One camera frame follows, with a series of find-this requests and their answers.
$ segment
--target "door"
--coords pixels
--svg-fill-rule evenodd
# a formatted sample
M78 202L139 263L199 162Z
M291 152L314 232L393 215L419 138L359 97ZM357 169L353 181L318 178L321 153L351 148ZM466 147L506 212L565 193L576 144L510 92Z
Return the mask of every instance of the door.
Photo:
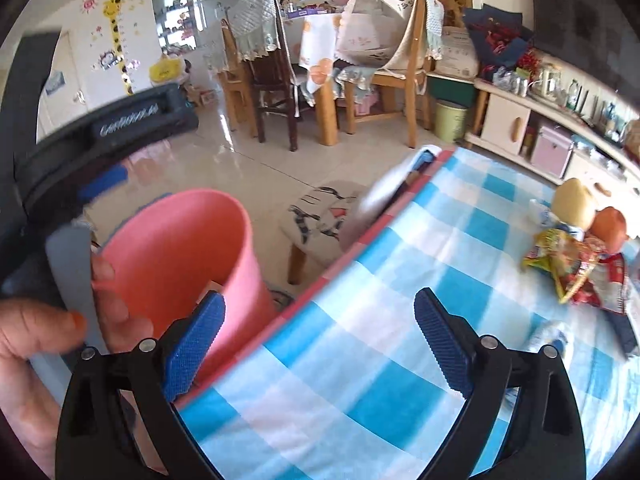
M49 135L87 111L66 32L56 45L51 74L40 96L38 115L45 133Z
M531 110L496 94L489 97L481 137L513 155L520 152Z

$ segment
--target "floor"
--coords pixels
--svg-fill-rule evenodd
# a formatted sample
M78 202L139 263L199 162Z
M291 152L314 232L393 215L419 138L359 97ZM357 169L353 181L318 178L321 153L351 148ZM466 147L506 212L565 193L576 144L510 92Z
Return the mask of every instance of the floor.
M222 106L201 108L198 115L200 126L196 131L153 146L149 149L152 158L135 161L126 184L87 208L100 243L138 208L164 193L194 187L219 189L236 197L248 211L264 279L299 294L323 268L308 260L303 282L298 286L287 283L290 243L278 227L287 206L311 187L329 180L370 185L413 152L405 144L404 118L361 123L356 134L340 133L338 144L322 146L311 112L298 123L300 147L291 153L285 118L266 118L267 140L260 144L250 136L247 123L229 131ZM418 145L422 144L444 145L418 127Z

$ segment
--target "food wrapper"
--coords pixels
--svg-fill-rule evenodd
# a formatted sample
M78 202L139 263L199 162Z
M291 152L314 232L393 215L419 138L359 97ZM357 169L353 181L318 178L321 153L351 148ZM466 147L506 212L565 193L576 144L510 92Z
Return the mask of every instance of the food wrapper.
M626 314L628 299L629 278L620 253L601 258L574 296L576 303L589 303L616 314Z
M588 235L579 242L565 231L547 229L536 237L522 264L550 272L560 303L566 303L584 285L604 250L599 238Z

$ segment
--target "red table edge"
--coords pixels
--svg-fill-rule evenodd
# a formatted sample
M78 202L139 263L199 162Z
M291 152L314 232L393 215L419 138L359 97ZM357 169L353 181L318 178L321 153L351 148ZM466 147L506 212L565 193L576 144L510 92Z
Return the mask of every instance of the red table edge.
M289 319L295 316L303 306L305 306L322 288L324 288L325 285L331 282L331 280L340 274L348 264L360 256L362 251L373 240L375 240L378 234L380 234L380 231L389 225L392 219L395 218L398 213L414 199L416 194L433 178L433 175L435 175L437 171L450 159L453 153L454 150L442 150L436 160L429 165L422 176L418 178L418 180L416 180L412 186L382 214L380 218L378 218L375 224L373 224L347 252L332 263L331 266L329 266L328 269L325 270L325 272L323 272L307 290L298 296L291 306L287 307L276 319L271 321L264 329L262 329L260 333L251 339L251 341L249 341L233 358L220 366L205 383L192 386L186 394L176 401L176 406L181 408L188 404L238 362L254 352L260 345L273 336L277 330L287 323Z

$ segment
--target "television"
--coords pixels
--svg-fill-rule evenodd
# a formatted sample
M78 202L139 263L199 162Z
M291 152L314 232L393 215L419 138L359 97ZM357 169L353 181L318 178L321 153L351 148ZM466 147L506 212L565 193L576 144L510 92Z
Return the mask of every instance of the television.
M640 41L614 0L533 0L534 46L640 107Z

